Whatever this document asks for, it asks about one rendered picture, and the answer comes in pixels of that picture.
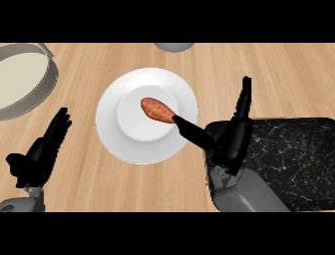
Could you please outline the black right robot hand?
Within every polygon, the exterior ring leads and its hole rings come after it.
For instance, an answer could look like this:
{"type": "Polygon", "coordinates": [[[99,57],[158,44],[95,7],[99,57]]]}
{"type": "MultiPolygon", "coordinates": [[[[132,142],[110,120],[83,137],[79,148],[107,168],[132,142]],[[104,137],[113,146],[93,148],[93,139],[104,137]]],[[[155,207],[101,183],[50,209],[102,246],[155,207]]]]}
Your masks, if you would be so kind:
{"type": "Polygon", "coordinates": [[[243,78],[243,90],[238,97],[235,113],[219,140],[206,130],[181,116],[172,120],[181,135],[206,151],[213,150],[213,162],[225,168],[226,173],[237,175],[246,158],[252,141],[253,120],[249,117],[252,106],[252,78],[243,78]]]}

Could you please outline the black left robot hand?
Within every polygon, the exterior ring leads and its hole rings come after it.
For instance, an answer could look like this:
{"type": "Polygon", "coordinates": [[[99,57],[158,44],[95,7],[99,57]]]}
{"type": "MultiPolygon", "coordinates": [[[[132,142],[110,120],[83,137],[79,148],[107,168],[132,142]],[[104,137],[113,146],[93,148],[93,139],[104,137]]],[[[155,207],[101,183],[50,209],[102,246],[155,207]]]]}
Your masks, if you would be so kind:
{"type": "Polygon", "coordinates": [[[28,153],[8,155],[6,161],[11,165],[11,173],[18,178],[18,188],[45,186],[49,181],[71,124],[68,109],[61,108],[46,133],[37,138],[28,153]]]}

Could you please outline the black marble tray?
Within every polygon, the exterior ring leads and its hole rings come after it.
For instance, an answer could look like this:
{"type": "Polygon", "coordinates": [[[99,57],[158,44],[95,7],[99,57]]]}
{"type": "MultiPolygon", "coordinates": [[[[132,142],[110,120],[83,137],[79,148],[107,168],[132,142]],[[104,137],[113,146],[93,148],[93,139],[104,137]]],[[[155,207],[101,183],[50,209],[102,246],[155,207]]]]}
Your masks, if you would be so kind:
{"type": "Polygon", "coordinates": [[[335,210],[335,121],[256,120],[241,168],[256,171],[290,211],[335,210]]]}

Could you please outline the orange sweet potato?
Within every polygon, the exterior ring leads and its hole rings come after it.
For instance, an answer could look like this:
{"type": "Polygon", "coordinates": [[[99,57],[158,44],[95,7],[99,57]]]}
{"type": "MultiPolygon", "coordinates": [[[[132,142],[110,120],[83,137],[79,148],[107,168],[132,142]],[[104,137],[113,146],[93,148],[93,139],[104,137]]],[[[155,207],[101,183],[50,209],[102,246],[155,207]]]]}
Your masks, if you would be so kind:
{"type": "Polygon", "coordinates": [[[167,124],[173,124],[175,112],[160,100],[154,98],[144,98],[142,109],[147,116],[152,120],[167,124]]]}

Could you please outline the white round plate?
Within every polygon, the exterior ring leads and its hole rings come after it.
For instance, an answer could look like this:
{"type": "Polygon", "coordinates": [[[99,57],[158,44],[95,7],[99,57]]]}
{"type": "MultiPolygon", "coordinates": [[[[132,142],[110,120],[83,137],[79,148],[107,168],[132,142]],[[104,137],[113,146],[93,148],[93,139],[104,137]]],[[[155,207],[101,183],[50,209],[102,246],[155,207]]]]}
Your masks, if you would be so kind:
{"type": "Polygon", "coordinates": [[[127,72],[108,86],[98,105],[96,129],[110,153],[123,161],[151,164],[175,156],[188,140],[178,126],[152,120],[142,99],[161,101],[194,124],[198,104],[185,79],[172,71],[142,68],[127,72]]]}

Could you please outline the grey round pot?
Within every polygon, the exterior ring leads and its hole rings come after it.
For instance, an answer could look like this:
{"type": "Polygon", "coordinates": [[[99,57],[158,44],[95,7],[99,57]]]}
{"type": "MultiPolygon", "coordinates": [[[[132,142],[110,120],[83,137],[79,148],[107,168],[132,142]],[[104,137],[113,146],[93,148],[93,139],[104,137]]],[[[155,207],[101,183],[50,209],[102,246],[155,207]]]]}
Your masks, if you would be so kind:
{"type": "Polygon", "coordinates": [[[59,79],[55,55],[43,43],[0,47],[0,122],[33,111],[59,79]]]}

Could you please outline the grey rounded object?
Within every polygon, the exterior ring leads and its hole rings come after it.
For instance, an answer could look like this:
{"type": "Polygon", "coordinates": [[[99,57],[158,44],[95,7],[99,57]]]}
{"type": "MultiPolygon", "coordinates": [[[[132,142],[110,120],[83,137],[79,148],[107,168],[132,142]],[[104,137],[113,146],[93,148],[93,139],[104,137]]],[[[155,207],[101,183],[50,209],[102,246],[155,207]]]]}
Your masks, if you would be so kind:
{"type": "Polygon", "coordinates": [[[192,47],[192,43],[157,43],[157,47],[166,52],[179,53],[192,47]]]}

